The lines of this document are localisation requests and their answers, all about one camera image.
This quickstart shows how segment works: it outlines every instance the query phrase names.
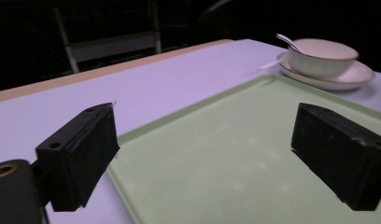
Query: spoon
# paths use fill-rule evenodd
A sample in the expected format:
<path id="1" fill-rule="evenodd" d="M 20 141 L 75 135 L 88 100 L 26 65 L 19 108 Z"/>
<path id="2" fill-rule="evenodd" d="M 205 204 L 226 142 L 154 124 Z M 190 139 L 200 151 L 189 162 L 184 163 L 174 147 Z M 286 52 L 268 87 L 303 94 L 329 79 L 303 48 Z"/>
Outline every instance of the spoon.
<path id="1" fill-rule="evenodd" d="M 288 37 L 281 35 L 281 34 L 276 34 L 275 37 L 279 38 L 280 40 L 284 40 L 287 44 L 289 44 L 293 49 L 295 49 L 298 52 L 301 52 L 298 47 L 295 46 L 295 43 L 289 39 Z"/>

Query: table edge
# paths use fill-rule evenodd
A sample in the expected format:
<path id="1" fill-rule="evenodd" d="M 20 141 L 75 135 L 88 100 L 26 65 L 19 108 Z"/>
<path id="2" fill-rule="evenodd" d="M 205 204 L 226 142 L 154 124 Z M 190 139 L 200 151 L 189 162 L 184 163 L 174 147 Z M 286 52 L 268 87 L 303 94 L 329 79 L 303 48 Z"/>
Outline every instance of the table edge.
<path id="1" fill-rule="evenodd" d="M 203 44 L 199 44 L 195 46 L 190 46 L 184 49 L 176 49 L 176 50 L 167 51 L 161 54 L 155 54 L 152 56 L 148 56 L 148 57 L 137 59 L 137 60 L 132 60 L 125 63 L 117 63 L 110 66 L 97 68 L 97 69 L 93 69 L 86 72 L 76 73 L 76 74 L 65 76 L 65 77 L 57 77 L 57 78 L 46 80 L 46 81 L 36 82 L 29 85 L 24 85 L 24 86 L 12 88 L 12 89 L 3 90 L 3 91 L 0 91 L 0 102 L 13 99 L 16 97 L 20 97 L 23 95 L 32 94 L 39 91 L 46 91 L 53 88 L 62 87 L 65 85 L 92 79 L 95 77 L 110 75 L 120 71 L 142 66 L 148 63 L 155 63 L 165 59 L 173 58 L 182 54 L 195 51 L 197 49 L 203 49 L 203 48 L 207 48 L 207 47 L 211 47 L 211 46 L 215 46 L 215 45 L 219 45 L 223 43 L 228 43 L 231 41 L 233 40 L 231 39 L 215 40 L 215 41 L 211 41 L 211 42 L 207 42 L 207 43 L 203 43 Z"/>

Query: chair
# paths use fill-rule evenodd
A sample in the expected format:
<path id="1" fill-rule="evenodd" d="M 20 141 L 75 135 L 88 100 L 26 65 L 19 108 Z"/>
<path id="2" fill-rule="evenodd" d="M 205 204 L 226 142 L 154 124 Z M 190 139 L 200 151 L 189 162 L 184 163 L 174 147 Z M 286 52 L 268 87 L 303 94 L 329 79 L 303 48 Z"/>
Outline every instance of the chair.
<path id="1" fill-rule="evenodd" d="M 124 2 L 53 9 L 73 73 L 78 63 L 93 59 L 149 48 L 162 52 L 157 1 Z M 144 19 L 148 29 L 129 29 Z"/>

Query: white bowl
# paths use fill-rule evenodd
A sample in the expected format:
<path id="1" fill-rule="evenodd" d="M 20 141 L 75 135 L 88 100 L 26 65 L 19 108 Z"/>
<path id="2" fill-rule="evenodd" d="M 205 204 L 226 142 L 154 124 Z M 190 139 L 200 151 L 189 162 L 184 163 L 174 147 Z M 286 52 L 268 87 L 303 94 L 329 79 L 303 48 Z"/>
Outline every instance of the white bowl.
<path id="1" fill-rule="evenodd" d="M 356 50 L 329 40 L 306 38 L 294 43 L 301 52 L 289 47 L 289 64 L 306 77 L 338 77 L 359 58 Z"/>
<path id="2" fill-rule="evenodd" d="M 293 71 L 289 65 L 288 56 L 287 52 L 277 56 L 277 59 L 280 61 L 281 72 L 283 72 L 286 77 L 325 91 L 354 90 L 372 81 L 375 77 L 375 73 L 370 67 L 358 61 L 355 61 L 353 65 L 339 77 L 329 77 L 325 79 L 305 77 Z"/>

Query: white table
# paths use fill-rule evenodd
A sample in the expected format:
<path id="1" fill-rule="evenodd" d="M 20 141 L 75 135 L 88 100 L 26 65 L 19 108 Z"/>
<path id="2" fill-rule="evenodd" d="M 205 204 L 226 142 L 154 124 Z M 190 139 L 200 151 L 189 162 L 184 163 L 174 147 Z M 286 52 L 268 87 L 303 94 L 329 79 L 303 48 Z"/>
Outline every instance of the white table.
<path id="1" fill-rule="evenodd" d="M 74 75 L 87 77 L 82 81 L 63 77 L 0 92 L 0 162 L 35 161 L 37 145 L 93 105 L 115 102 L 117 131 L 124 134 L 253 78 L 281 76 L 278 65 L 258 68 L 283 51 L 254 40 L 224 40 Z M 334 94 L 381 111 L 381 73 L 360 89 Z M 85 208 L 57 213 L 48 204 L 47 210 L 52 224 L 133 223 L 107 174 Z"/>

